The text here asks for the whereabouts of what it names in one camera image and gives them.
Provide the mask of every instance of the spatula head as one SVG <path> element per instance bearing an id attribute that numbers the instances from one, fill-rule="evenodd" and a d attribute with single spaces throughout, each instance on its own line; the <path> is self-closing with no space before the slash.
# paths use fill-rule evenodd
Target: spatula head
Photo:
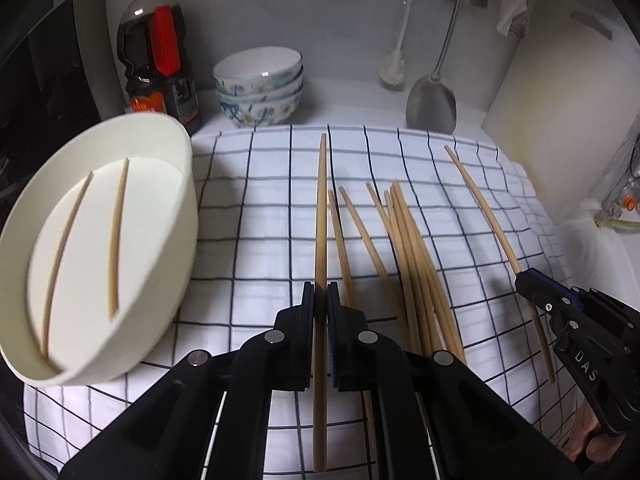
<path id="1" fill-rule="evenodd" d="M 456 98 L 443 82 L 422 77 L 409 92 L 405 117 L 410 128 L 451 135 L 456 129 Z"/>

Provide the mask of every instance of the floral pattern bowl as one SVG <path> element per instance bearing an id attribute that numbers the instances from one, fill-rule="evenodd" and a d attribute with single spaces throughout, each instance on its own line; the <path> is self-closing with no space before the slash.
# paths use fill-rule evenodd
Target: floral pattern bowl
<path id="1" fill-rule="evenodd" d="M 259 46 L 236 52 L 213 69 L 216 89 L 229 96 L 263 94 L 293 81 L 302 54 L 286 46 Z"/>
<path id="2" fill-rule="evenodd" d="M 300 104 L 302 88 L 295 94 L 272 101 L 229 103 L 216 90 L 220 108 L 236 126 L 267 126 L 286 120 Z"/>
<path id="3" fill-rule="evenodd" d="M 275 90 L 271 90 L 269 92 L 264 92 L 261 94 L 242 94 L 238 96 L 227 95 L 224 92 L 221 92 L 219 89 L 216 90 L 216 95 L 218 96 L 219 101 L 224 101 L 228 104 L 235 103 L 261 103 L 264 101 L 275 101 L 277 99 L 282 99 L 283 97 L 289 97 L 296 92 L 298 92 L 302 88 L 302 73 L 303 68 L 300 68 L 300 72 L 296 76 L 296 78 L 287 83 L 286 85 L 281 86 L 280 88 L 276 88 Z"/>

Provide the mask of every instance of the brush head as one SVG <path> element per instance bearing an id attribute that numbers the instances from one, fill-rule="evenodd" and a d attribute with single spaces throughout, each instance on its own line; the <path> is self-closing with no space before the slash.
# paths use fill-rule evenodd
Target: brush head
<path id="1" fill-rule="evenodd" d="M 400 88 L 404 84 L 404 59 L 402 54 L 392 50 L 380 60 L 378 69 L 380 81 L 391 88 Z"/>

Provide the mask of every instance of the orange label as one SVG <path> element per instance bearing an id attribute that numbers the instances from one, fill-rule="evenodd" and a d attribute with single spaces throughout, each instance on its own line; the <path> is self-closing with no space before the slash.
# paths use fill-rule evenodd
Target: orange label
<path id="1" fill-rule="evenodd" d="M 149 96 L 137 96 L 131 98 L 131 108 L 134 112 L 162 112 L 166 113 L 164 96 L 160 92 L 153 92 Z"/>

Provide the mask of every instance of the metal screw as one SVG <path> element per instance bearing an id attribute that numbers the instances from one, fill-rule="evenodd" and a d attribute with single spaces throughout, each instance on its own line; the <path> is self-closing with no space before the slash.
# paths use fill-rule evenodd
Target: metal screw
<path id="1" fill-rule="evenodd" d="M 209 355 L 204 350 L 194 350 L 187 356 L 191 366 L 200 366 L 209 360 Z"/>
<path id="2" fill-rule="evenodd" d="M 280 343 L 284 341 L 284 333 L 280 330 L 269 330 L 264 333 L 264 340 L 271 344 Z"/>
<path id="3" fill-rule="evenodd" d="M 363 330 L 358 334 L 358 340 L 367 345 L 371 345 L 378 340 L 378 334 L 371 330 Z"/>
<path id="4" fill-rule="evenodd" d="M 449 366 L 453 363 L 453 355 L 445 350 L 440 350 L 433 355 L 433 360 L 440 366 Z"/>

